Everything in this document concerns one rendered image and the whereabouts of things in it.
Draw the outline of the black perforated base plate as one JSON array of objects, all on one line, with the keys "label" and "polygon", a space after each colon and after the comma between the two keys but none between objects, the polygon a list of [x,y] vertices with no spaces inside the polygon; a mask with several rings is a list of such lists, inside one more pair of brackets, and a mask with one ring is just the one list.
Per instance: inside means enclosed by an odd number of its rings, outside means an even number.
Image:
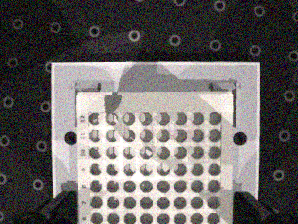
[{"label": "black perforated base plate", "polygon": [[52,63],[260,62],[258,200],[298,218],[298,0],[0,0],[0,224],[53,199]]}]

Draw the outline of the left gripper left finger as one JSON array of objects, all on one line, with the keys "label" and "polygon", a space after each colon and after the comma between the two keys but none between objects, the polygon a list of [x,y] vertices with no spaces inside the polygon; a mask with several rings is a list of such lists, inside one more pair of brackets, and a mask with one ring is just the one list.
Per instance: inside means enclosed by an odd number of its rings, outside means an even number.
[{"label": "left gripper left finger", "polygon": [[77,224],[77,193],[63,190],[34,212],[15,215],[12,224]]}]

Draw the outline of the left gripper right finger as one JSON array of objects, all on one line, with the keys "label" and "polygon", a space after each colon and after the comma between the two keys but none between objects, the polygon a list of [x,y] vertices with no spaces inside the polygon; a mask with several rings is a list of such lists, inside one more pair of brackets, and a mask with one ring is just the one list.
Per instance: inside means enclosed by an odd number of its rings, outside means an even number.
[{"label": "left gripper right finger", "polygon": [[259,201],[249,192],[235,192],[233,224],[298,224],[298,218],[285,213],[274,214],[269,205]]}]

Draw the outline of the white well plate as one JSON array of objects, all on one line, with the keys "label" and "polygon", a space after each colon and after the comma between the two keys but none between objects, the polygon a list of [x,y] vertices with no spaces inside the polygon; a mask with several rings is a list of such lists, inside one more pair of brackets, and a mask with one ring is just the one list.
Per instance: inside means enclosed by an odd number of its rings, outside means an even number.
[{"label": "white well plate", "polygon": [[231,224],[232,92],[78,93],[77,158],[79,224]]}]

